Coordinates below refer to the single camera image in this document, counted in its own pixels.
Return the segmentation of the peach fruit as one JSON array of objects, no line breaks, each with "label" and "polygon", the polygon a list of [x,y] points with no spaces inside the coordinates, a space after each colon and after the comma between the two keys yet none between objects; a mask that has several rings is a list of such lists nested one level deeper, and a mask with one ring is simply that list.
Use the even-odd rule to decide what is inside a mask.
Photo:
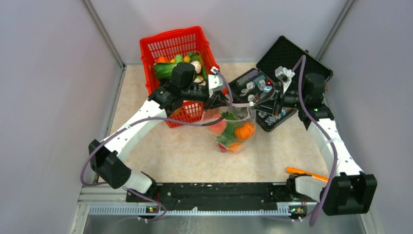
[{"label": "peach fruit", "polygon": [[[221,117],[221,114],[215,114],[210,117],[210,120],[217,120]],[[221,120],[220,122],[207,126],[207,129],[210,133],[215,135],[221,135],[227,127],[227,121],[225,119]]]}]

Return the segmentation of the red chili pepper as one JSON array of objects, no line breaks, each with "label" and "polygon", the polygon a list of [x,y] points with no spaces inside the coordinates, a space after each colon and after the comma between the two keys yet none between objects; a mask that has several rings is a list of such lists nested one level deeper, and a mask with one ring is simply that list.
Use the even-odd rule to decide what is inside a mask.
[{"label": "red chili pepper", "polygon": [[220,150],[221,153],[227,152],[227,149],[222,144],[218,143],[218,147],[219,147],[219,150]]}]

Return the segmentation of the clear zip top bag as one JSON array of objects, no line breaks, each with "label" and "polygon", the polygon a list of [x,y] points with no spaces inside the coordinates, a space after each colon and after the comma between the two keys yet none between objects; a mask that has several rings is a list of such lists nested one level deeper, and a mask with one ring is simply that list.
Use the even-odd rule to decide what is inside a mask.
[{"label": "clear zip top bag", "polygon": [[206,127],[222,153],[241,151],[256,132],[256,111],[249,104],[233,104],[231,111],[218,123]]}]

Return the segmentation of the orange mini pumpkin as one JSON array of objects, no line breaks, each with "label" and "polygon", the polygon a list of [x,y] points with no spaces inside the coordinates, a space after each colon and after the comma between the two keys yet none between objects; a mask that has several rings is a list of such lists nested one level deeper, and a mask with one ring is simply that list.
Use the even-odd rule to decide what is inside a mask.
[{"label": "orange mini pumpkin", "polygon": [[255,124],[245,122],[235,129],[235,137],[239,140],[246,141],[255,134]]}]

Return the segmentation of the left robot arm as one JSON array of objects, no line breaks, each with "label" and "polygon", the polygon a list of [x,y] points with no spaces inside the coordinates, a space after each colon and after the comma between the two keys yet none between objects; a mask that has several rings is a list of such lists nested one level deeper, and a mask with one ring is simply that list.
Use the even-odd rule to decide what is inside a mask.
[{"label": "left robot arm", "polygon": [[156,196],[154,179],[143,172],[136,172],[125,162],[132,149],[162,121],[184,125],[182,120],[170,118],[185,101],[203,102],[207,108],[227,106],[232,108],[233,97],[226,98],[223,89],[230,89],[229,83],[218,68],[212,67],[206,86],[198,86],[195,63],[176,64],[171,76],[156,88],[142,107],[115,133],[104,140],[93,140],[89,146],[86,164],[113,189],[124,188],[137,191],[144,201]]}]

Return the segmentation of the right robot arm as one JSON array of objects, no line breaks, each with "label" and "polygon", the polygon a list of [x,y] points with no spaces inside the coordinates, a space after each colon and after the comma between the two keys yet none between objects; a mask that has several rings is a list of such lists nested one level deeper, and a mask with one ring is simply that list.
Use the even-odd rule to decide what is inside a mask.
[{"label": "right robot arm", "polygon": [[313,214],[326,215],[366,214],[371,207],[377,179],[366,174],[353,160],[336,128],[330,108],[324,103],[326,82],[320,74],[299,76],[278,73],[276,80],[269,79],[264,87],[265,96],[255,107],[273,106],[297,109],[305,129],[312,136],[322,155],[329,176],[321,181],[309,173],[293,173],[286,181],[286,196],[298,201],[306,196],[317,202]]}]

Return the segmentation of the green lettuce head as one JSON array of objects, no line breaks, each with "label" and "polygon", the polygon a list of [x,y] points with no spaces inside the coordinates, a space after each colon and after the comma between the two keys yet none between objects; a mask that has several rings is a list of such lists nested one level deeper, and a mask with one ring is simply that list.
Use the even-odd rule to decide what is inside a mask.
[{"label": "green lettuce head", "polygon": [[226,148],[234,142],[237,138],[235,137],[235,129],[241,125],[236,116],[233,113],[229,113],[225,120],[227,121],[227,127],[225,131],[217,136],[217,142],[225,146]]}]

